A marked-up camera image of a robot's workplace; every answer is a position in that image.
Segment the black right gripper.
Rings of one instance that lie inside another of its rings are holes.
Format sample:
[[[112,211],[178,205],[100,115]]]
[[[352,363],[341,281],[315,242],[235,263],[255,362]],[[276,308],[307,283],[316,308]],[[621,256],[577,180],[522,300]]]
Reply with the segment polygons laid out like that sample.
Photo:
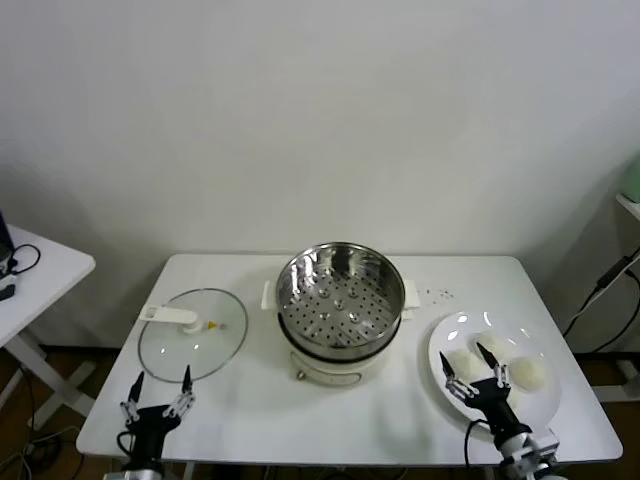
[[[475,389],[456,377],[448,359],[440,353],[445,388],[457,399],[467,400],[469,408],[479,410],[484,415],[495,443],[505,443],[519,434],[529,433],[530,427],[520,422],[507,402],[511,387],[506,366],[480,342],[476,346],[496,379],[472,382],[471,386],[478,390],[475,395]]]

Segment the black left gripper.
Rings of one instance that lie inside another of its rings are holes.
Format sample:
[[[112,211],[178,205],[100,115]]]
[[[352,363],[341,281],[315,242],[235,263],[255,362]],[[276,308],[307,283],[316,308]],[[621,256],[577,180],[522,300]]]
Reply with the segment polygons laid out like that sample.
[[[194,403],[190,366],[185,369],[181,392],[168,405],[145,407],[138,412],[144,372],[140,372],[131,386],[127,400],[120,403],[126,432],[131,437],[131,458],[161,458],[166,436],[179,426]]]

